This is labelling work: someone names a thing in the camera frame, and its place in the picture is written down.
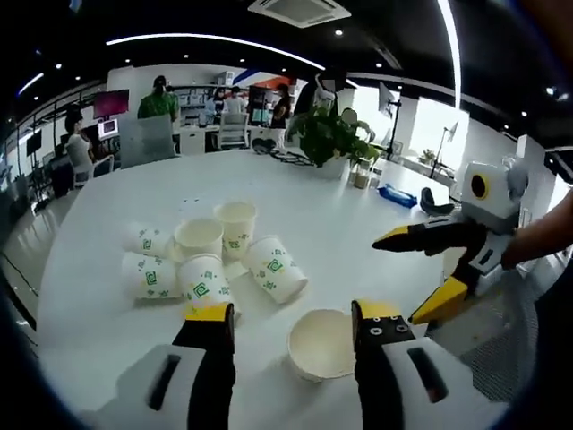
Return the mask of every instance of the potted plant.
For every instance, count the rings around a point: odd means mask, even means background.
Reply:
[[[430,166],[435,159],[436,154],[433,153],[433,150],[423,150],[422,156],[418,158],[418,161]]]
[[[323,107],[314,107],[295,118],[289,136],[298,134],[300,147],[306,157],[318,168],[321,176],[338,179],[350,159],[375,159],[380,153],[370,143],[356,136],[363,128],[372,134],[368,124],[356,121],[349,123],[341,116],[331,116]]]

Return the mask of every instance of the flower pot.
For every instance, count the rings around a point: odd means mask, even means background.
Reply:
[[[348,164],[347,157],[340,157],[338,159],[333,157],[324,163],[321,168],[316,168],[314,171],[316,176],[322,179],[338,180],[342,177],[346,164]]]

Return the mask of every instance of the air conditioner vent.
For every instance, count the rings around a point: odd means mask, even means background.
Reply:
[[[331,0],[257,0],[249,11],[305,29],[351,15]]]

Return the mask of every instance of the floor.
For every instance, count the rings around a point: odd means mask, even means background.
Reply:
[[[5,277],[34,317],[38,311],[38,296],[35,293],[39,294],[50,248],[77,193],[70,192],[52,201],[35,215],[32,210],[26,212],[16,224],[0,257]]]

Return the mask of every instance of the person in green shirt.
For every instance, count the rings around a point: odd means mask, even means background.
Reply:
[[[141,99],[140,108],[137,111],[139,119],[151,118],[169,114],[171,121],[177,119],[177,105],[175,98],[166,92],[167,81],[165,76],[158,76],[153,81],[153,92]]]

